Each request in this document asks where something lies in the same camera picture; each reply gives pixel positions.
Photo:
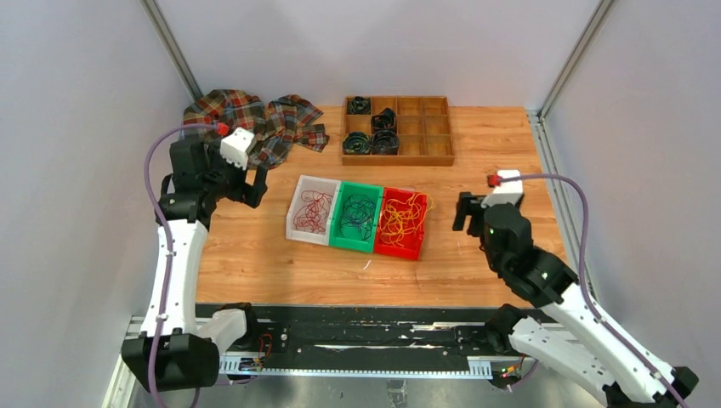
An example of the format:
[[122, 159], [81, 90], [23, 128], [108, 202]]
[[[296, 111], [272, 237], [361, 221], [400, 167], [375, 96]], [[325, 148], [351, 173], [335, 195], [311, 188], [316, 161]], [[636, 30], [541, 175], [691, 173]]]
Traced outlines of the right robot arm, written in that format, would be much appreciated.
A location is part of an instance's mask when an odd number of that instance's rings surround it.
[[517, 352], [557, 371], [606, 407], [679, 407], [699, 383], [686, 366], [671, 366], [643, 348], [597, 301], [583, 296], [579, 276], [536, 246], [531, 223], [515, 203], [486, 204], [460, 193], [452, 228], [480, 240], [490, 270], [519, 298], [560, 323], [570, 343], [526, 312], [504, 304], [485, 323], [497, 354]]

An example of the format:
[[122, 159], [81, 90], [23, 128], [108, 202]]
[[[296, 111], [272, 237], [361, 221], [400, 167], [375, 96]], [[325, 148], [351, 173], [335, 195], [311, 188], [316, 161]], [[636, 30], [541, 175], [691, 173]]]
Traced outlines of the plaid cloth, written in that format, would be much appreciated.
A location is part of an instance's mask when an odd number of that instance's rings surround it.
[[294, 145], [322, 152], [330, 136], [317, 120], [323, 112], [307, 99], [288, 94], [265, 104], [258, 96], [234, 89], [214, 89], [188, 106], [183, 124], [221, 122], [232, 130], [244, 128], [255, 135], [248, 167], [279, 167]]

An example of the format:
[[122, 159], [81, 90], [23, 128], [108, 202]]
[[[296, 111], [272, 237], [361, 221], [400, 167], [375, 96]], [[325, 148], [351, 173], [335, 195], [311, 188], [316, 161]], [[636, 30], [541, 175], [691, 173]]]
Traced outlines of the green plastic bin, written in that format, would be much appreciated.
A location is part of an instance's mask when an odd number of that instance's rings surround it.
[[330, 231], [331, 247], [371, 253], [374, 250], [383, 188], [343, 181]]

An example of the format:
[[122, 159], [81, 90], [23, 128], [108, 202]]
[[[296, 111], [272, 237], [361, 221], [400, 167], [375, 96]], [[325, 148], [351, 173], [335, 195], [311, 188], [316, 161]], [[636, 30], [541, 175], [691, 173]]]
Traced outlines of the rolled dark tie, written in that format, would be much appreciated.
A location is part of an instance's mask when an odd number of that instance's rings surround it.
[[370, 115], [372, 100], [363, 96], [353, 96], [346, 100], [347, 115]]
[[380, 113], [371, 117], [372, 132], [391, 131], [397, 132], [397, 120], [395, 112], [386, 107]]
[[372, 153], [372, 138], [364, 132], [350, 132], [343, 140], [342, 149], [345, 155], [370, 155]]
[[391, 129], [378, 130], [371, 139], [371, 152], [373, 155], [395, 156], [400, 148], [400, 139]]

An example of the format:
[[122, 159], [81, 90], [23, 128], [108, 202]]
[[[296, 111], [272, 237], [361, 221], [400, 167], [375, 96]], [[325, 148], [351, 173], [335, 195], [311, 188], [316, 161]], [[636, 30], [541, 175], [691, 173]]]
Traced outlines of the red plastic bin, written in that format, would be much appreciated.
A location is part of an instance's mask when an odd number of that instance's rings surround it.
[[428, 195], [384, 188], [374, 252], [417, 261], [421, 256], [428, 211]]

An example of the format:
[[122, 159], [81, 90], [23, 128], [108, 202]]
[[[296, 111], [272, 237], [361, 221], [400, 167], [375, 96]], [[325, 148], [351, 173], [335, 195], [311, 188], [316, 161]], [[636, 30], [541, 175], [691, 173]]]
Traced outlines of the white plastic bin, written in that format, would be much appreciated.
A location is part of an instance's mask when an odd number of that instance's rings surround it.
[[338, 179], [299, 176], [286, 216], [288, 240], [329, 245], [341, 184]]

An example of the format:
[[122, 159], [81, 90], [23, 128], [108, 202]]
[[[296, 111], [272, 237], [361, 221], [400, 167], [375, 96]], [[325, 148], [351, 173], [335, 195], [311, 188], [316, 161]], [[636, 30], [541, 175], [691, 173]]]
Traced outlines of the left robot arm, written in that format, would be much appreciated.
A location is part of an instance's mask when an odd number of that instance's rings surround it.
[[139, 335], [121, 348], [124, 363], [152, 394], [211, 387], [224, 352], [259, 343], [250, 303], [226, 304], [209, 322], [196, 323], [199, 266], [218, 202], [256, 208], [267, 190], [264, 167], [246, 181], [254, 145], [252, 136], [234, 135], [211, 142], [187, 138], [169, 147], [172, 172], [150, 198], [159, 241], [153, 292]]

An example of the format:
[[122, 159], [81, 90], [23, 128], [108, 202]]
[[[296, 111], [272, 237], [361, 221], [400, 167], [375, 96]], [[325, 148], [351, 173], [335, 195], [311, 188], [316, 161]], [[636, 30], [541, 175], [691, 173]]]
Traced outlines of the wooden compartment tray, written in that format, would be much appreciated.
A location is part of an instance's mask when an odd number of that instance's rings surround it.
[[[347, 115], [346, 100], [363, 96], [372, 100], [370, 115]], [[395, 156], [345, 155], [342, 143], [354, 131], [373, 136], [371, 117], [386, 107], [396, 114], [400, 148]], [[450, 108], [446, 96], [365, 96], [344, 98], [341, 132], [341, 162], [345, 166], [425, 166], [450, 167], [455, 162], [454, 139], [451, 131]]]

